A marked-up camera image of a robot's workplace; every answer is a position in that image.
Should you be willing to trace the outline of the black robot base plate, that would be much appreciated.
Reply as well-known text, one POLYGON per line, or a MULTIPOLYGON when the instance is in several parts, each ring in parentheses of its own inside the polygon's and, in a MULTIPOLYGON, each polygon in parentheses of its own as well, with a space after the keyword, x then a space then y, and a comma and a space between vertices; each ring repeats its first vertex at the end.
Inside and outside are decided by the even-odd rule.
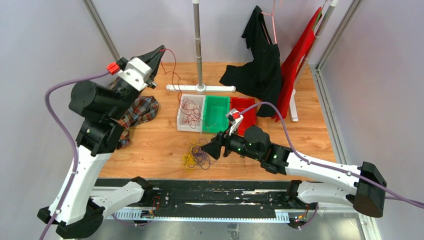
POLYGON ((149 202, 127 203, 156 217, 193 219, 271 219, 277 211, 311 214, 316 203, 288 196, 288 181, 150 179, 149 202))

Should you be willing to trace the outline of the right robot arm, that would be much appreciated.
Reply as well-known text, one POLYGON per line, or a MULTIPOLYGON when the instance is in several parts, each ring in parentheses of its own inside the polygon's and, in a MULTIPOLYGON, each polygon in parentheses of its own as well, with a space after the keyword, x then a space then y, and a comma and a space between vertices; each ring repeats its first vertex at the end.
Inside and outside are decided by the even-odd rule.
POLYGON ((220 131, 201 150, 217 160, 236 153, 256 160, 272 174, 303 176, 312 181, 293 180, 286 192, 286 203, 294 209, 311 203, 330 203, 353 207, 357 212, 381 218, 384 214, 386 180, 378 168, 364 161, 361 166, 336 164, 295 152, 272 143, 268 133, 257 126, 243 136, 220 131))

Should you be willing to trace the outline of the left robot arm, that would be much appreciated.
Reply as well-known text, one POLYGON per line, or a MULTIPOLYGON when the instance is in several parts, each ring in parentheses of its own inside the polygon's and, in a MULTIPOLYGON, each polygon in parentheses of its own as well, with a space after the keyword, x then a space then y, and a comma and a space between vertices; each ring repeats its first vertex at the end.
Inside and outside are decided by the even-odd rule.
POLYGON ((145 88, 156 87, 155 76, 165 51, 166 47, 161 45, 131 59, 122 57, 101 73, 61 82, 45 93, 45 105, 68 138, 73 158, 57 197, 51 205, 41 208, 37 217, 47 229, 56 226, 55 231, 62 239, 88 238, 105 218, 122 208, 152 203, 153 186, 139 176, 105 195, 92 197, 91 192, 124 131, 118 120, 145 88), (60 121, 50 102, 53 91, 68 85, 72 86, 68 107, 84 119, 76 138, 60 121))

